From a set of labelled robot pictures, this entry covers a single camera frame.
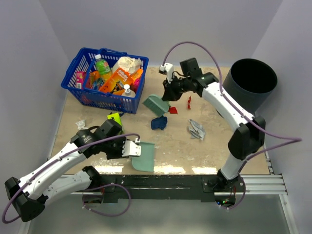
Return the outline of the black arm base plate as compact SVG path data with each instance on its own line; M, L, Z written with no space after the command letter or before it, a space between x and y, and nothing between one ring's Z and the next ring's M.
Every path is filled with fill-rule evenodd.
M215 196L226 197L232 187L236 193L244 192L241 177L225 187L216 185L216 175L101 175L97 186L115 184L104 189L104 202L116 203L127 199L126 192L117 185L125 187L131 199L154 200L199 200L215 202Z

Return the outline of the grey paper scrap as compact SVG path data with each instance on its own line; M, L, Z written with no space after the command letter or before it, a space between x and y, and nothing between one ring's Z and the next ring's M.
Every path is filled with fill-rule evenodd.
M189 119L188 122L189 122L188 132L191 134L191 139L197 138L203 141L206 135L206 131L203 128L203 126L192 119Z

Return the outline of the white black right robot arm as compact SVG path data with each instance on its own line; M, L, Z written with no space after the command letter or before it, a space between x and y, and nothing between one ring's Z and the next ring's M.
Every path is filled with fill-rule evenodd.
M225 164L218 170L217 176L209 187L214 191L229 191L238 180L239 173L247 157L256 153L264 144L265 135L259 127L265 127L266 122L262 117L254 117L232 98L221 91L221 85L212 73L202 73L197 60L190 58L180 63L183 77L174 75L172 64L165 63L159 67L159 73L166 75L163 82L163 101L178 101L183 93L197 93L209 102L229 124L233 135L228 142L230 155Z

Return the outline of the teal hand brush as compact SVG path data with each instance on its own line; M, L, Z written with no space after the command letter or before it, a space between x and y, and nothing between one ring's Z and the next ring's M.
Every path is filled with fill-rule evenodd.
M149 95L142 103L151 112L153 112L157 117L163 116L169 111L170 105L168 102L163 101L161 97L155 94Z

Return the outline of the teal plastic dustpan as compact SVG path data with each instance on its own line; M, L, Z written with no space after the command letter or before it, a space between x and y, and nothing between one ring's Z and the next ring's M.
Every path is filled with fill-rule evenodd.
M155 145L149 142L141 142L141 155L133 157L131 160L132 167L137 171L153 172L154 171L154 158L155 158Z

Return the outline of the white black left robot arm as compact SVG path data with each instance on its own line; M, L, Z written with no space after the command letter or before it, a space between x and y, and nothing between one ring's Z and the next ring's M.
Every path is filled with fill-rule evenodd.
M121 125L112 119L106 120L101 126L79 130L54 157L39 168L21 178L7 179L4 185L9 203L2 213L2 222L9 224L16 221L15 218L6 219L10 206L18 213L17 219L28 222L59 196L80 190L98 190L101 176L92 166L84 167L65 180L60 177L72 167L101 152L108 159L122 158L126 135L121 131Z

